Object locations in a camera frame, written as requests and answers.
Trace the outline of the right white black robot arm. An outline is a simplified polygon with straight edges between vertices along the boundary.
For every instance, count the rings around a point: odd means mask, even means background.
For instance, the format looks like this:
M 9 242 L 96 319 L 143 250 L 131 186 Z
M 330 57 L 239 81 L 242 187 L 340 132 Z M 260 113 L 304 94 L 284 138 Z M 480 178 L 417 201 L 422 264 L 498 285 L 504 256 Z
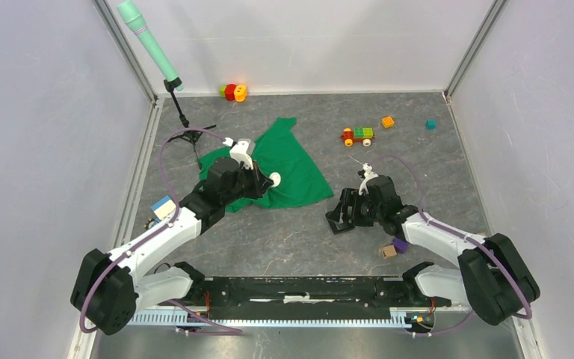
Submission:
M 344 188 L 335 208 L 325 218 L 333 233 L 379 225 L 395 239 L 423 247 L 447 260 L 453 269 L 424 263 L 410 271 L 401 293 L 411 305 L 439 297 L 467 305 L 486 323 L 498 325 L 516 316 L 530 319 L 531 303 L 540 287 L 511 239 L 463 232 L 404 204 L 390 177 L 362 181 Z

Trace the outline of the green t-shirt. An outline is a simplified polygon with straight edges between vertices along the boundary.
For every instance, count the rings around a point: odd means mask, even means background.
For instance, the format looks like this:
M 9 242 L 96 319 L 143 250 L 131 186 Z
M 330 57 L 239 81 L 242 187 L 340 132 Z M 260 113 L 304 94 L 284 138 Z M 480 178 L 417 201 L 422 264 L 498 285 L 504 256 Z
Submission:
M 248 154 L 264 174 L 278 173 L 277 187 L 259 199 L 241 198 L 226 208 L 238 212 L 246 206 L 264 209 L 287 209 L 308 206 L 333 196 L 324 175 L 291 132 L 294 117 L 278 117 L 256 140 L 250 141 Z

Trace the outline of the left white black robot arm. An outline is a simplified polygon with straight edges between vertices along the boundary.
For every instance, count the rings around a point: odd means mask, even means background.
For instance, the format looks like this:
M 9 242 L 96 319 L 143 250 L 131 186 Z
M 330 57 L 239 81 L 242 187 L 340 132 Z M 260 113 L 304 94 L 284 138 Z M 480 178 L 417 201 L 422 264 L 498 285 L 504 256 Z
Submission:
M 141 236 L 108 253 L 95 248 L 80 265 L 70 303 L 80 312 L 84 333 L 113 335 L 139 311 L 171 299 L 197 304 L 205 285 L 174 266 L 158 274 L 149 270 L 172 250 L 204 234 L 241 198 L 258 199 L 282 182 L 264 174 L 256 162 L 217 159 L 205 179 L 176 202 L 173 212 Z

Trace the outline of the black square tray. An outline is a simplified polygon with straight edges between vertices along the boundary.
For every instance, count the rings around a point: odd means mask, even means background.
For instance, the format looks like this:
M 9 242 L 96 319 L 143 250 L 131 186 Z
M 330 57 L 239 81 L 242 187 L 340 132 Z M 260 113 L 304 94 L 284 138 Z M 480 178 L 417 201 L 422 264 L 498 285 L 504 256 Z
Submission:
M 351 222 L 344 220 L 344 213 L 342 211 L 326 212 L 325 218 L 333 235 L 339 235 L 354 229 L 354 225 Z

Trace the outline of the round orange green badge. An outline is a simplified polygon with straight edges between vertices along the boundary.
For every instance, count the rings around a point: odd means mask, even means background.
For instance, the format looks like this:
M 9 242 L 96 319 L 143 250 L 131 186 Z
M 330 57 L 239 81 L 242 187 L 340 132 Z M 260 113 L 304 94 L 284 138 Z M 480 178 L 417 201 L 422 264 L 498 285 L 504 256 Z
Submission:
M 279 174 L 278 172 L 273 172 L 273 173 L 271 173 L 271 174 L 269 175 L 269 179 L 270 179 L 271 182 L 272 182 L 272 185 L 271 185 L 272 188 L 276 188 L 276 187 L 279 186 L 280 183 L 281 183 L 281 176 L 280 176 L 280 174 Z

